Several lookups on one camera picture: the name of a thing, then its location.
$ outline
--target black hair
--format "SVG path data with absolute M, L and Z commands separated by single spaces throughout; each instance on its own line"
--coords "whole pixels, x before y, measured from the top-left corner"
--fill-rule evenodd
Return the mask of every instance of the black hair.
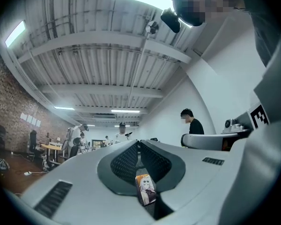
M 190 117 L 193 117 L 192 111 L 191 111 L 190 109 L 188 109 L 188 108 L 185 108 L 185 109 L 181 112 L 180 116 L 182 116 L 182 115 L 189 115 Z
M 82 126 L 84 127 L 84 129 L 88 132 L 89 131 L 89 127 L 86 123 L 83 123 Z
M 186 24 L 197 27 L 202 25 L 201 19 L 204 17 L 204 13 L 194 12 L 194 3 L 191 0 L 173 0 L 173 7 L 177 16 Z

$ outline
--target ceiling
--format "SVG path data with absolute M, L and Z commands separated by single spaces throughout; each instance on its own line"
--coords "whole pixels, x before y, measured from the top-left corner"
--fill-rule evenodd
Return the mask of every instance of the ceiling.
M 49 110 L 73 107 L 56 114 L 76 124 L 137 126 L 152 104 L 166 97 L 163 90 L 180 63 L 190 61 L 185 51 L 203 53 L 220 27 L 182 25 L 175 34 L 161 21 L 161 12 L 133 0 L 18 0 L 3 16 L 0 33 L 4 39 L 14 24 L 25 21 L 26 31 L 8 54 L 23 78 L 18 81 Z M 160 28 L 149 37 L 135 76 L 151 20 Z M 111 108 L 140 113 L 113 114 Z

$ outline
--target brick wall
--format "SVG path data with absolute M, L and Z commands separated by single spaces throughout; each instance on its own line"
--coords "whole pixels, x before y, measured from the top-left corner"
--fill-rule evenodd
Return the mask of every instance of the brick wall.
M 41 126 L 33 126 L 20 119 L 21 113 L 34 116 Z M 10 73 L 0 57 L 0 124 L 5 127 L 5 149 L 24 152 L 29 133 L 37 131 L 37 143 L 45 143 L 47 132 L 52 141 L 66 136 L 72 124 L 48 111 L 32 98 Z

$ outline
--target black shirt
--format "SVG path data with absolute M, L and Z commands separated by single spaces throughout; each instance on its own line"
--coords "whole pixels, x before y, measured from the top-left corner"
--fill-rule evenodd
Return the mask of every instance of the black shirt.
M 204 134 L 202 124 L 198 120 L 193 119 L 189 126 L 189 133 L 190 134 Z
M 245 9 L 251 15 L 255 30 L 256 50 L 265 66 L 271 59 L 281 36 L 281 31 L 263 0 L 244 0 Z

